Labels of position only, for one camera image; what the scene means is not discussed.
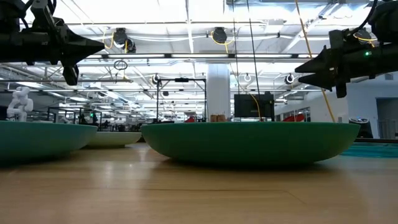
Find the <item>wooden surface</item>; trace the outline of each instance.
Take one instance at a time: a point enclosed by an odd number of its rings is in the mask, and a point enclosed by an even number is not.
[[[176,164],[146,145],[0,170],[0,223],[398,223],[398,160]]]

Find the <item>white pillar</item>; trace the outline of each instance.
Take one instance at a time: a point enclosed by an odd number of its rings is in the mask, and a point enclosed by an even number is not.
[[[209,64],[207,73],[208,119],[211,115],[231,117],[229,67],[227,64]]]

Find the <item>green bowl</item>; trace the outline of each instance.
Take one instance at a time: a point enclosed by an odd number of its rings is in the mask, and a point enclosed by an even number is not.
[[[78,150],[96,132],[87,125],[0,121],[0,166]]]
[[[340,123],[182,123],[142,127],[149,146],[167,157],[210,164],[310,164],[337,156],[359,131]]]

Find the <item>red object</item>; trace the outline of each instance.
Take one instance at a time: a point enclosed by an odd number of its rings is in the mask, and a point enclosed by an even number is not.
[[[301,122],[305,119],[304,114],[298,114],[296,116],[290,116],[284,119],[284,122]]]
[[[184,121],[184,123],[194,123],[195,122],[195,118],[193,116],[189,117],[186,121]]]

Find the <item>humanoid robot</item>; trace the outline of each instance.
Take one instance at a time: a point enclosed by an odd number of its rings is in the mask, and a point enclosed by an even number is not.
[[[28,87],[18,87],[17,91],[12,93],[12,101],[7,109],[7,117],[14,120],[15,115],[18,115],[18,121],[26,121],[26,112],[33,110],[33,100],[28,98],[30,89]]]

